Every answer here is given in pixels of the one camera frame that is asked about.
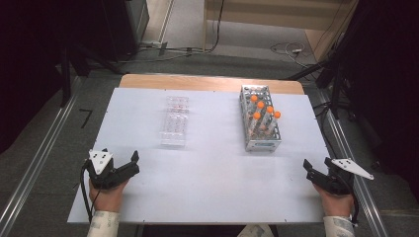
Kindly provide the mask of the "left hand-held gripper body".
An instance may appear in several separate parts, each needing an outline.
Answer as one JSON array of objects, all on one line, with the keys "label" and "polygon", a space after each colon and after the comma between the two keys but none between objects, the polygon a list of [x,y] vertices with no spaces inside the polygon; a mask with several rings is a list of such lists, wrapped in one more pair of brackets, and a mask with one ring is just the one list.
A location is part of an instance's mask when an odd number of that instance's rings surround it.
[{"label": "left hand-held gripper body", "polygon": [[114,167],[114,154],[98,150],[89,151],[87,170],[95,189],[110,190],[139,173],[137,163],[131,162]]}]

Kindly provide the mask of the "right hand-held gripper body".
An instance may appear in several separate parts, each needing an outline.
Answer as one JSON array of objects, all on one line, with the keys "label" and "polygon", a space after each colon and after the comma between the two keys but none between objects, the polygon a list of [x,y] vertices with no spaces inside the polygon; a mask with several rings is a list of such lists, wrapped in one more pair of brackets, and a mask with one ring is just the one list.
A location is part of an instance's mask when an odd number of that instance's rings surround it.
[{"label": "right hand-held gripper body", "polygon": [[306,178],[326,192],[342,196],[353,192],[354,176],[358,175],[369,180],[375,177],[349,158],[332,159],[332,167],[328,174],[322,174],[312,167]]}]

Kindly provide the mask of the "clear plastic tube rack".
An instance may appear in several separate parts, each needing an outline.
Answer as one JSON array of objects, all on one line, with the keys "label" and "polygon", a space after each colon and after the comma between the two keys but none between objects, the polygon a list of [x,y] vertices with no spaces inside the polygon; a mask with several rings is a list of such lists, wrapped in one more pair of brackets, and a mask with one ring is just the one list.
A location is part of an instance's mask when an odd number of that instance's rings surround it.
[{"label": "clear plastic tube rack", "polygon": [[188,119],[189,98],[168,96],[165,117],[160,131],[161,144],[183,147],[186,144]]}]

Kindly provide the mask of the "metal test tube rack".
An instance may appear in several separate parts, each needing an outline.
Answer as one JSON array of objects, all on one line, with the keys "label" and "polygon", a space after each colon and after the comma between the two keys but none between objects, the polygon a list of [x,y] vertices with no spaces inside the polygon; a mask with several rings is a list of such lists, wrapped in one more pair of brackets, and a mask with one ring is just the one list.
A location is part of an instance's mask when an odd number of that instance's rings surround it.
[{"label": "metal test tube rack", "polygon": [[[253,132],[249,130],[250,122],[252,120],[253,114],[255,113],[255,111],[249,111],[251,95],[256,95],[258,97],[258,102],[262,101],[265,103],[265,107],[261,112],[261,117]],[[274,128],[273,132],[269,134],[266,130],[267,126],[270,124],[271,121],[269,121],[267,125],[262,125],[262,120],[267,107],[272,106],[274,108],[269,86],[242,85],[239,96],[239,102],[245,133],[245,150],[249,152],[274,152],[279,147],[282,141],[278,123]]]}]

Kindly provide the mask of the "person's left hand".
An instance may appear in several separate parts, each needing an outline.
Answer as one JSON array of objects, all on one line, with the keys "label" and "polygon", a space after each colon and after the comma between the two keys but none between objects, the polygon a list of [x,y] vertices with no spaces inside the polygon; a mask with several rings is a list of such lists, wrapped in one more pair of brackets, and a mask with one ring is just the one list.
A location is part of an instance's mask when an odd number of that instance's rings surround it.
[{"label": "person's left hand", "polygon": [[92,182],[89,182],[89,198],[91,199],[96,211],[119,212],[123,202],[123,191],[127,185],[127,181],[119,186],[99,191],[94,188]]}]

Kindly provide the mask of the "person's right hand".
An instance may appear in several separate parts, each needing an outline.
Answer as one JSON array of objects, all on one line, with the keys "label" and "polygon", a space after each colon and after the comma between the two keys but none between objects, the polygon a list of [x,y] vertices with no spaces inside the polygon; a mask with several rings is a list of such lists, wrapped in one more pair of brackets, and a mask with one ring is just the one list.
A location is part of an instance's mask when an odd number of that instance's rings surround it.
[{"label": "person's right hand", "polygon": [[317,185],[314,188],[319,193],[323,211],[326,216],[349,217],[354,205],[354,199],[351,195],[336,196],[332,195]]}]

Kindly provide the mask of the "black metal stand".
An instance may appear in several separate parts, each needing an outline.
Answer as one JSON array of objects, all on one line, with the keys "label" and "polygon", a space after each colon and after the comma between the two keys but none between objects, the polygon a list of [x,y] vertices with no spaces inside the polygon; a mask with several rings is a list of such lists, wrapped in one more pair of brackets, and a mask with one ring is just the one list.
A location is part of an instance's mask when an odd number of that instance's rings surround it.
[{"label": "black metal stand", "polygon": [[336,49],[327,59],[324,59],[312,66],[308,66],[306,69],[303,69],[297,74],[289,77],[289,80],[296,81],[314,71],[321,69],[319,77],[315,80],[315,85],[318,89],[325,89],[330,83],[332,83],[332,97],[331,101],[327,104],[327,108],[331,111],[335,119],[339,118],[339,95],[341,86],[343,85],[341,65],[342,58],[343,52]]},{"label": "black metal stand", "polygon": [[98,62],[115,74],[125,75],[124,72],[101,57],[94,50],[88,49],[80,43],[66,42],[60,48],[62,78],[62,100],[60,106],[62,108],[69,102],[71,97],[70,66],[73,66],[77,75],[87,77],[90,73],[90,68],[86,61],[87,58]]}]

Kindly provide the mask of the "white table board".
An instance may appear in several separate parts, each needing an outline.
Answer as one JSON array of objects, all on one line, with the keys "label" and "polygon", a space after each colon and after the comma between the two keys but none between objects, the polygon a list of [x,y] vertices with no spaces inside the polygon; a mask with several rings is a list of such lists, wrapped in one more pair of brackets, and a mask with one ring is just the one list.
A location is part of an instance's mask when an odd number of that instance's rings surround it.
[{"label": "white table board", "polygon": [[144,224],[319,222],[321,200],[303,163],[325,172],[328,156],[305,95],[275,94],[282,142],[248,152],[236,92],[186,91],[186,143],[161,143],[170,90],[115,89],[95,147],[116,166],[139,154],[139,173],[124,191],[121,220]]}]

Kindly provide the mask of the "person's patterned lap clothing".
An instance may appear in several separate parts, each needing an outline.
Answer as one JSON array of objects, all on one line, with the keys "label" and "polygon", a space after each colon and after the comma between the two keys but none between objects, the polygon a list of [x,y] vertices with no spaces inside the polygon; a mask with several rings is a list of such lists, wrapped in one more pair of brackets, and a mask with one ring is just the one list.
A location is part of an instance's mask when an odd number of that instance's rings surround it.
[{"label": "person's patterned lap clothing", "polygon": [[237,235],[237,237],[275,237],[269,225],[248,224]]}]

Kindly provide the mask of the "black curtain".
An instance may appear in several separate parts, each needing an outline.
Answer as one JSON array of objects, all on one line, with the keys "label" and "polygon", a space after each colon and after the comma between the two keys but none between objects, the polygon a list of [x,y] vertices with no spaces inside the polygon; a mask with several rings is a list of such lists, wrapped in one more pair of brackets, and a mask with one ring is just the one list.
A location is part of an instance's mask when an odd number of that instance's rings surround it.
[{"label": "black curtain", "polygon": [[419,0],[359,0],[344,53],[348,96],[373,152],[419,201]]}]

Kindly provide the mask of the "grey power strip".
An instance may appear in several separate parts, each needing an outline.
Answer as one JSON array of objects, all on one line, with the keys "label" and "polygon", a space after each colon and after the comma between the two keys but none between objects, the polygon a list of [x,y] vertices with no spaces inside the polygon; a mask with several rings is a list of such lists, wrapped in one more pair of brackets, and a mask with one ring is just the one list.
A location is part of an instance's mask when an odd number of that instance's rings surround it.
[{"label": "grey power strip", "polygon": [[150,42],[142,42],[139,45],[139,48],[142,50],[146,49],[154,49],[158,51],[158,55],[162,56],[165,54],[167,50],[167,42],[160,42],[160,41],[150,41]]}]

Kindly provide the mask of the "dark grey cabinet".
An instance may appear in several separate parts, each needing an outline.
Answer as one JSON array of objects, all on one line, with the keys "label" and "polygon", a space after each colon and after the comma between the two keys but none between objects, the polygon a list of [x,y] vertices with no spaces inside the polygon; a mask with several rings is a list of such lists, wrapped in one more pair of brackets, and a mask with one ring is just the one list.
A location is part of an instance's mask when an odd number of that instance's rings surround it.
[{"label": "dark grey cabinet", "polygon": [[101,0],[105,14],[106,56],[125,60],[137,52],[149,22],[146,0]]}]

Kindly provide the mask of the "light wooden furniture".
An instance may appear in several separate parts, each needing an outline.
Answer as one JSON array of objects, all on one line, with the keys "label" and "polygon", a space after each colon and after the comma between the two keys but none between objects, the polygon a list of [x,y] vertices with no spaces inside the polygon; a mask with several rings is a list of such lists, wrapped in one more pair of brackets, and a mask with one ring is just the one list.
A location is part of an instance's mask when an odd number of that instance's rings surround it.
[{"label": "light wooden furniture", "polygon": [[347,31],[360,0],[204,0],[202,46],[207,21],[222,11],[226,22],[304,29],[317,61]]}]

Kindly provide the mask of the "silver floor rail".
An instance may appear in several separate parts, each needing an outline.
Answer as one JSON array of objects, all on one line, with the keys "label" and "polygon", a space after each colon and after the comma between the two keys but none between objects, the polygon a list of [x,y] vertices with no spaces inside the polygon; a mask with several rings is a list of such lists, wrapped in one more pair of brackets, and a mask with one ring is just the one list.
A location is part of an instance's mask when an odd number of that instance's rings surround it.
[{"label": "silver floor rail", "polygon": [[76,76],[71,83],[70,89],[73,94],[68,102],[60,107],[54,113],[53,121],[48,125],[47,132],[42,136],[42,142],[35,147],[36,153],[31,157],[31,162],[23,172],[22,178],[19,180],[17,187],[11,192],[11,195],[0,211],[0,237],[7,237],[13,224],[15,223],[21,209],[23,208],[35,182],[41,173],[42,167],[46,162],[50,150],[52,149],[57,137],[59,136],[63,125],[65,124],[80,92],[80,88],[86,81],[85,77]]},{"label": "silver floor rail", "polygon": [[[335,116],[330,110],[324,112],[323,117],[327,120],[327,124],[333,133],[331,137],[323,135],[333,152],[333,156],[351,158],[355,162],[358,162],[358,159],[353,154],[351,146],[342,128],[341,122],[338,119],[335,119]],[[389,237],[388,231],[378,211],[376,202],[374,201],[374,198],[366,183],[366,178],[355,178],[354,191],[357,195],[360,212],[364,214],[366,221],[371,228],[373,236]]]}]

